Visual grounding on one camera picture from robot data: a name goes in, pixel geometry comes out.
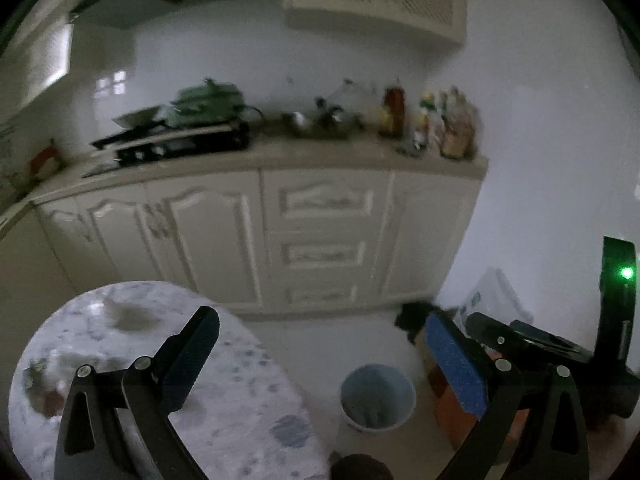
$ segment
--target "gas stove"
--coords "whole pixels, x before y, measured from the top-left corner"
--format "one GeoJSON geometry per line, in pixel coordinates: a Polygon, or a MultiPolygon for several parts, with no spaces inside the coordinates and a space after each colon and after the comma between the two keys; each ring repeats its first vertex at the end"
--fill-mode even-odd
{"type": "Polygon", "coordinates": [[[92,142],[94,148],[112,151],[113,159],[101,163],[82,177],[182,156],[245,150],[250,141],[249,126],[243,121],[188,130],[154,123],[92,142]]]}

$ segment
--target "bottle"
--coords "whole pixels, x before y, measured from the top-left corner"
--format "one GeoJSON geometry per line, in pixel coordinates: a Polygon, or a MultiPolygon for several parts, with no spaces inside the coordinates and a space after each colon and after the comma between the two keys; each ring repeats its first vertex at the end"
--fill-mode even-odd
{"type": "Polygon", "coordinates": [[[431,124],[430,107],[433,105],[433,94],[422,94],[420,104],[418,105],[418,117],[415,121],[414,130],[414,147],[421,150],[427,145],[427,138],[431,124]]]}
{"type": "Polygon", "coordinates": [[[424,94],[420,101],[420,122],[426,138],[427,152],[440,155],[442,137],[444,136],[444,122],[436,107],[433,94],[424,94]]]}
{"type": "Polygon", "coordinates": [[[382,101],[383,110],[391,115],[391,129],[380,128],[380,135],[401,139],[404,133],[404,90],[399,82],[396,86],[390,86],[385,90],[385,97],[382,101]]]}

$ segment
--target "round table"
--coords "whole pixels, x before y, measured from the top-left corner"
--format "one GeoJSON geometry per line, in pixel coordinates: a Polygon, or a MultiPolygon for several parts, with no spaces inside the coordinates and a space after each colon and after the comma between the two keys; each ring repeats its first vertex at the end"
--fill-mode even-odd
{"type": "MultiPolygon", "coordinates": [[[[12,447],[27,473],[34,480],[53,478],[61,415],[47,418],[36,410],[33,387],[25,390],[33,368],[26,368],[48,358],[49,373],[60,375],[56,352],[82,354],[99,372],[129,367],[136,357],[154,355],[199,306],[213,304],[170,283],[127,282],[82,294],[52,314],[25,348],[11,386],[12,447]],[[119,308],[116,323],[97,315],[105,297],[119,308]]],[[[326,480],[326,458],[299,393],[236,317],[216,311],[218,342],[185,405],[169,416],[185,446],[215,480],[326,480]]],[[[134,464],[143,478],[156,478],[127,413],[121,410],[120,418],[134,464]]]]}

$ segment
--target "cabinet door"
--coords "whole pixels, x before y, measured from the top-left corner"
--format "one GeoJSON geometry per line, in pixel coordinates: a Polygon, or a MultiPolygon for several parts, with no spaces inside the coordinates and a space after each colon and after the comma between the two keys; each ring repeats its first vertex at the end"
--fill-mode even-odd
{"type": "Polygon", "coordinates": [[[257,172],[173,178],[146,188],[170,224],[172,259],[182,262],[197,291],[236,310],[266,303],[257,172]]]}
{"type": "Polygon", "coordinates": [[[0,430],[4,433],[9,387],[24,347],[44,320],[76,292],[33,212],[0,240],[0,269],[0,430]]]}
{"type": "Polygon", "coordinates": [[[118,281],[174,280],[163,249],[168,232],[150,208],[142,184],[86,193],[77,200],[118,281]]]}
{"type": "Polygon", "coordinates": [[[480,182],[398,173],[380,239],[374,286],[382,301],[440,290],[469,224],[480,182]]]}
{"type": "Polygon", "coordinates": [[[38,208],[49,243],[78,293],[118,281],[118,275],[73,198],[38,208]]]}

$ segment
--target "tiled floor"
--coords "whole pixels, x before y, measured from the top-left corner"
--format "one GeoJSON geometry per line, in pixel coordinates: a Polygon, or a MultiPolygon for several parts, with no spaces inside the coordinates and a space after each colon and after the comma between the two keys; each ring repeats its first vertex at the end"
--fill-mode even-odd
{"type": "MultiPolygon", "coordinates": [[[[394,480],[435,479],[452,456],[452,450],[433,417],[433,401],[424,380],[422,359],[405,333],[394,327],[394,318],[394,312],[384,311],[247,325],[302,391],[316,434],[327,453],[336,450],[343,455],[370,454],[386,463],[394,480]],[[415,413],[398,430],[359,434],[341,419],[340,384],[349,372],[367,363],[395,366],[416,384],[415,413]]],[[[492,471],[488,478],[500,478],[500,470],[492,471]]]]}

